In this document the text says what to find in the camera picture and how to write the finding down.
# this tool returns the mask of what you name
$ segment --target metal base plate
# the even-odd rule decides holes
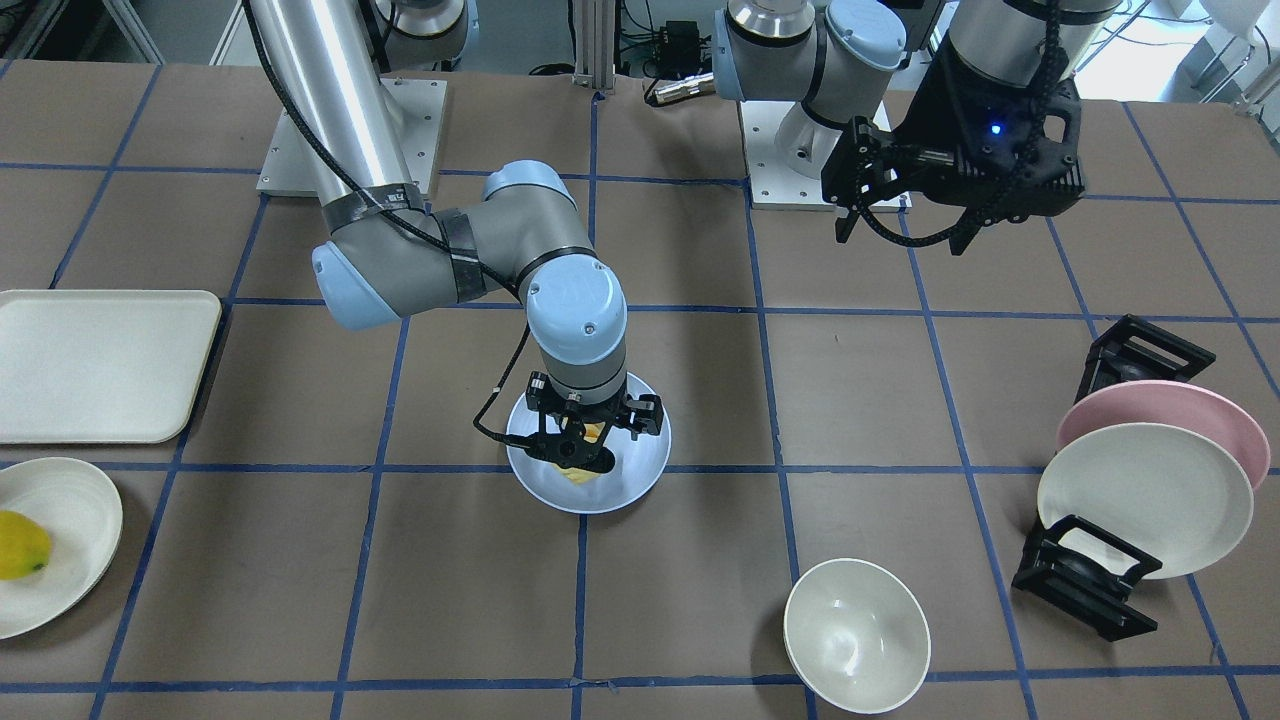
[[[822,181],[792,170],[773,145],[778,126],[792,105],[795,102],[768,100],[739,102],[742,109],[740,117],[746,167],[751,177],[751,205],[767,210],[831,210],[832,205],[822,197]],[[876,124],[882,129],[892,129],[883,104],[876,110]],[[876,211],[884,213],[910,206],[911,197],[905,192],[872,205]]]
[[[444,94],[448,83],[436,79],[383,78],[383,86],[403,110],[401,151],[408,165],[413,184],[422,197],[431,195],[440,147],[440,128],[444,126]],[[262,174],[257,178],[259,192],[282,197],[315,197],[315,179],[311,170],[311,149],[298,133],[288,115],[280,114],[271,136],[271,147],[262,160]]]

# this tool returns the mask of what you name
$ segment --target yellow sponge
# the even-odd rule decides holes
[[[584,437],[586,438],[586,442],[598,442],[600,439],[600,433],[603,430],[604,430],[604,423],[595,423],[591,425],[586,425]],[[590,482],[600,477],[599,473],[593,473],[590,470],[584,470],[581,468],[561,468],[559,465],[556,465],[556,469],[559,470],[562,475],[568,478],[568,480],[575,486],[580,486],[585,482]]]

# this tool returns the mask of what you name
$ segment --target black plate holder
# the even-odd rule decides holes
[[[1137,316],[1125,315],[1089,346],[1075,401],[1105,387],[1129,380],[1187,382],[1216,356],[1174,333]],[[1061,546],[1062,536],[1079,529],[1133,557],[1124,575]],[[1164,564],[1115,534],[1078,515],[1068,515],[1044,529],[1039,519],[1023,544],[1023,560],[1012,587],[1028,591],[1092,626],[1115,642],[1156,629],[1157,623],[1129,607],[1129,593]]]
[[[1062,547],[1062,536],[1085,532],[1137,560],[1124,575],[1074,550]],[[1028,591],[1098,632],[1108,642],[1156,629],[1157,623],[1129,607],[1129,593],[1143,577],[1164,564],[1079,515],[1068,515],[1044,529],[1039,520],[1023,544],[1023,562],[1014,587]]]
[[[1216,359],[1212,352],[1164,328],[1137,315],[1125,315],[1089,346],[1075,401],[1128,380],[1187,382]]]

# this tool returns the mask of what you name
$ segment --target pink bowl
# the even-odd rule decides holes
[[[1087,396],[1057,427],[1057,448],[1124,423],[1161,423],[1207,437],[1235,457],[1253,489],[1271,466],[1271,445],[1257,420],[1216,392],[1171,380],[1132,380]]]

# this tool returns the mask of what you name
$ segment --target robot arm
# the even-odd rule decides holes
[[[716,90],[736,100],[796,100],[778,142],[823,196],[909,247],[950,241],[961,254],[983,227],[1056,215],[1084,193],[1078,156],[1080,102],[1070,68],[1119,0],[964,0],[934,61],[893,132],[874,113],[897,65],[905,31],[874,0],[730,0],[716,17]],[[1046,118],[1062,122],[1046,136]],[[964,208],[957,223],[908,238],[870,205],[920,191]]]
[[[658,434],[660,400],[627,393],[622,287],[595,258],[556,172],[512,163],[488,178],[481,202],[425,214],[355,4],[246,0],[246,14],[268,76],[316,150],[330,240],[312,252],[312,268],[333,316],[362,329],[507,288],[526,306],[548,373],[535,373],[525,393],[539,430],[486,434],[596,473],[613,466],[609,428]],[[602,437],[588,442],[586,425],[596,423]]]

